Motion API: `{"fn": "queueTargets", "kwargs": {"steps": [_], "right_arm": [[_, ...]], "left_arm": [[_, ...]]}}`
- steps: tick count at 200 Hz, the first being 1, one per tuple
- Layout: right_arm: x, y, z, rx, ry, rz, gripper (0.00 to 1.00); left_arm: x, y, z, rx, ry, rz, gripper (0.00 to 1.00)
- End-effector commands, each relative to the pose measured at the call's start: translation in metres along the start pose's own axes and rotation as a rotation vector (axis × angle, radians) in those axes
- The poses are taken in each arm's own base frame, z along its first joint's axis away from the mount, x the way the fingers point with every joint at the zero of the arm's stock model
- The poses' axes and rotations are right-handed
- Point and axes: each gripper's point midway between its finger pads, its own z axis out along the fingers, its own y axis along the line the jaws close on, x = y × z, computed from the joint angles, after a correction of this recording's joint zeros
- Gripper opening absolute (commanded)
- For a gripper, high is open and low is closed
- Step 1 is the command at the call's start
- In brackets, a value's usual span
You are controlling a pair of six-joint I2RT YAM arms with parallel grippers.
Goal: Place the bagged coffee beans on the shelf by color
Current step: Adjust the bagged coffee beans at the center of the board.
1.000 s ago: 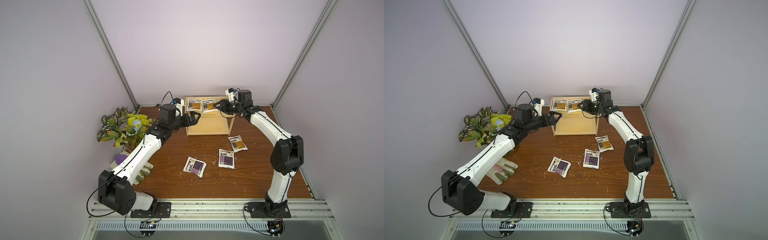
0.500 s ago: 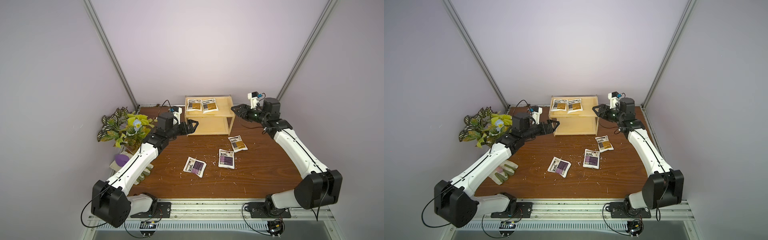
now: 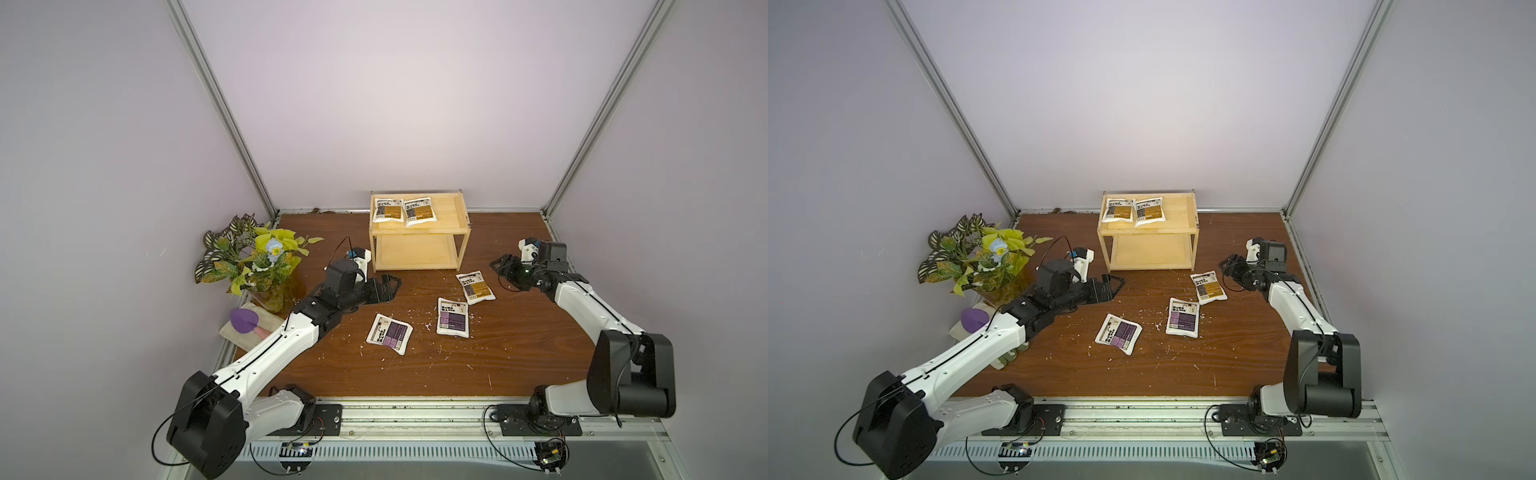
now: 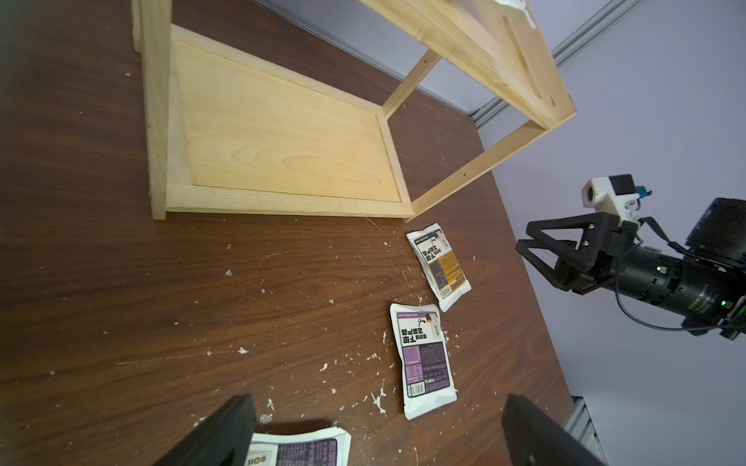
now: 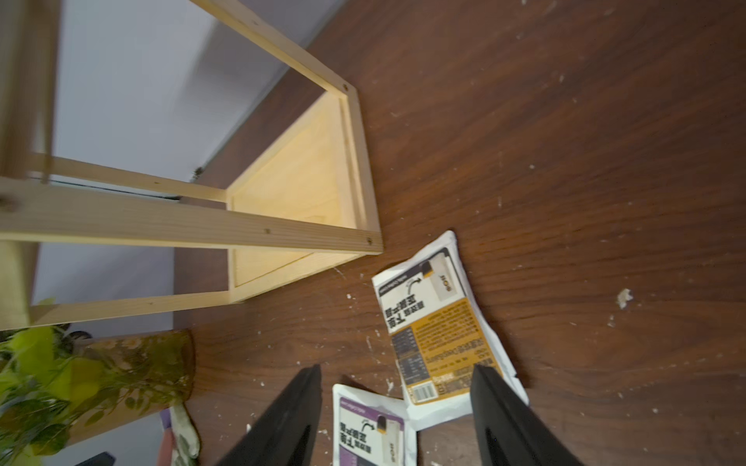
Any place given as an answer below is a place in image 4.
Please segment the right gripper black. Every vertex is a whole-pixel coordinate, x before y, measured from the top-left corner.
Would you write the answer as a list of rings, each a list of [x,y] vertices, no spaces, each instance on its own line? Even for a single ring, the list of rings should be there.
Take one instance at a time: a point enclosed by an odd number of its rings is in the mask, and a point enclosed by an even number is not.
[[[620,219],[595,213],[530,221],[528,238],[517,242],[516,251],[556,289],[585,294],[609,283],[616,263],[635,244],[639,223]],[[555,266],[532,250],[557,254]]]

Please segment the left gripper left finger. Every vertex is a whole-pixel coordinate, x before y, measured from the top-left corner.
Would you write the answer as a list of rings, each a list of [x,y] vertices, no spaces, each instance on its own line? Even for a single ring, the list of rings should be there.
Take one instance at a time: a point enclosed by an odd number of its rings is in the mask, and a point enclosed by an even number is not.
[[[245,465],[255,428],[252,395],[235,395],[155,465]]]

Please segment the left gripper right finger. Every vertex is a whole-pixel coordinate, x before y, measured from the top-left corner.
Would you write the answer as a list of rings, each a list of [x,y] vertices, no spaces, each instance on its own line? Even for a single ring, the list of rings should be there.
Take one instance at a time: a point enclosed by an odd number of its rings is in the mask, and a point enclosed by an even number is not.
[[[513,465],[602,466],[588,449],[522,395],[508,395],[501,425]]]

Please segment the yellow coffee bag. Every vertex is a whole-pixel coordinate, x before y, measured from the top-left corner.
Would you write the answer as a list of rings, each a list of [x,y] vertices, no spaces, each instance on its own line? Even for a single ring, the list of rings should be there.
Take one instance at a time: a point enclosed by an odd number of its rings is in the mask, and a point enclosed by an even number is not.
[[[525,21],[531,29],[536,29],[536,23],[526,0],[495,0],[495,3],[504,13],[510,13],[520,21]]]
[[[407,233],[406,238],[421,263],[440,310],[448,312],[460,297],[471,291],[451,243],[438,223]]]

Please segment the light wooden two-tier shelf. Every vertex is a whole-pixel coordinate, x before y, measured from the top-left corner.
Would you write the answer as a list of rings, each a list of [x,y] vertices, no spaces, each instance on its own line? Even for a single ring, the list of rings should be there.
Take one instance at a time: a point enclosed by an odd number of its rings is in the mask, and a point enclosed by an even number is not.
[[[369,8],[427,48],[380,105],[180,27],[168,1],[133,2],[153,217],[411,221],[575,117],[540,28],[495,1],[372,1]],[[526,122],[412,197],[389,122],[443,60]]]

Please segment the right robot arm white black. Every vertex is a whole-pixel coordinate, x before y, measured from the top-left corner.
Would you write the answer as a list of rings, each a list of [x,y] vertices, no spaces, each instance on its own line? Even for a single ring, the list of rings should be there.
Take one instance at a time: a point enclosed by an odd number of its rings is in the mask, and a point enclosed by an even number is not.
[[[585,295],[614,292],[683,316],[679,330],[710,330],[734,340],[745,331],[745,203],[716,198],[685,245],[669,241],[677,256],[643,245],[652,217],[624,221],[610,213],[533,221],[517,252],[556,289]]]

